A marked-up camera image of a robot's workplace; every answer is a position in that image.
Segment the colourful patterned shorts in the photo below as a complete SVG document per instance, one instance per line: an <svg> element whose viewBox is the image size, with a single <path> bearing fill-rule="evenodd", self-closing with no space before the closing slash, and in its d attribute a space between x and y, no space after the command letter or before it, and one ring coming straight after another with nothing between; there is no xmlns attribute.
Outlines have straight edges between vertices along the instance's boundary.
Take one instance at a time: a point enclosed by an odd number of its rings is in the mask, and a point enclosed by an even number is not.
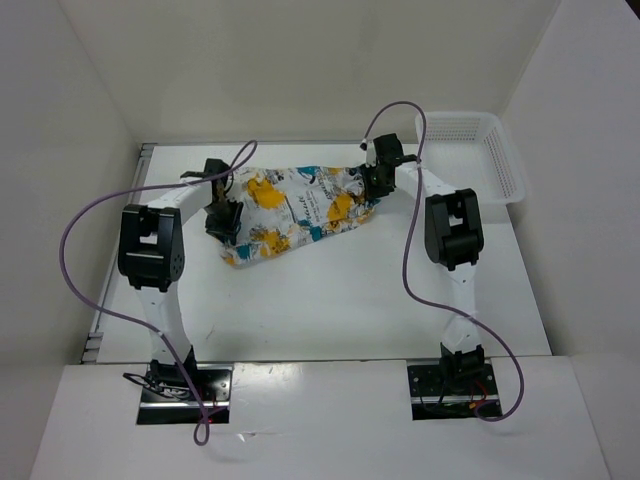
<svg viewBox="0 0 640 480"><path fill-rule="evenodd" d="M229 198L243 204L240 229L234 244L219 242L219 254L237 268L353 230L378 204L365 198L356 167L243 167Z"/></svg>

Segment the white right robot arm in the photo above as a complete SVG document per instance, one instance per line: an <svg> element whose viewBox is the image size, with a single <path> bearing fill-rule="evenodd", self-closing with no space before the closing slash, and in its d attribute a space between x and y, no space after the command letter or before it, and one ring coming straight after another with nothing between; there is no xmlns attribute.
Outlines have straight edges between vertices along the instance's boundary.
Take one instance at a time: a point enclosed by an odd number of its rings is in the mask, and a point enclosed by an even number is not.
<svg viewBox="0 0 640 480"><path fill-rule="evenodd" d="M484 370L485 353L478 327L469 320L476 312L476 265L484 247L477 195L457 189L407 154L397 135L363 140L366 160L360 166L365 198L379 199L396 189L414 196L424 207L424 247L429 260L450 282L444 309L451 313L440 340L438 378L450 393L460 393Z"/></svg>

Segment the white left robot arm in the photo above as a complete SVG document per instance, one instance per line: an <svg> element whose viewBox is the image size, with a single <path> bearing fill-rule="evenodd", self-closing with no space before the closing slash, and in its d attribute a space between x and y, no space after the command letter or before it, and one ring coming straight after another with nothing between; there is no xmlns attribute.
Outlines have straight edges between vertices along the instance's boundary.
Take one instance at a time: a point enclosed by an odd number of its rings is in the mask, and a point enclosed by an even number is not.
<svg viewBox="0 0 640 480"><path fill-rule="evenodd" d="M136 382L165 398L193 400L200 385L178 299L186 266L183 226L203 210L206 233L223 245L236 244L243 204L226 197L233 182L230 170L222 160L208 159L201 172L183 173L179 186L148 204L129 204L121 215L118 270L151 326L149 370Z"/></svg>

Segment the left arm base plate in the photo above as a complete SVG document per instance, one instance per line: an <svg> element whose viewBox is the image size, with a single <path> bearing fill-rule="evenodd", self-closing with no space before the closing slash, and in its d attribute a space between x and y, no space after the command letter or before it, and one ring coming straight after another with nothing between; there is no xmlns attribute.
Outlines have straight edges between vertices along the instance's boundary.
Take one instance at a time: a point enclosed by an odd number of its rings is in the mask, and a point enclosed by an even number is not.
<svg viewBox="0 0 640 480"><path fill-rule="evenodd" d="M124 374L124 377L141 387L137 425L195 425L201 418L196 397L182 378L154 380L150 368L145 375ZM208 411L210 425L229 423L232 379L230 364L198 365L193 382Z"/></svg>

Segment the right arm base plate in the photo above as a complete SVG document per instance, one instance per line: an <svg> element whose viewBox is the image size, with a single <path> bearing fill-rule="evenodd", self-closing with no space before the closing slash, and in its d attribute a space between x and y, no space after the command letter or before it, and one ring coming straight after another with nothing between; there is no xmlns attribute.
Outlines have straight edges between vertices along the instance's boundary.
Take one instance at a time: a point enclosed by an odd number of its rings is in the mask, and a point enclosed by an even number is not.
<svg viewBox="0 0 640 480"><path fill-rule="evenodd" d="M474 418L502 415L493 366L486 362L478 378L457 383L445 381L434 360L409 362L407 376L414 421Z"/></svg>

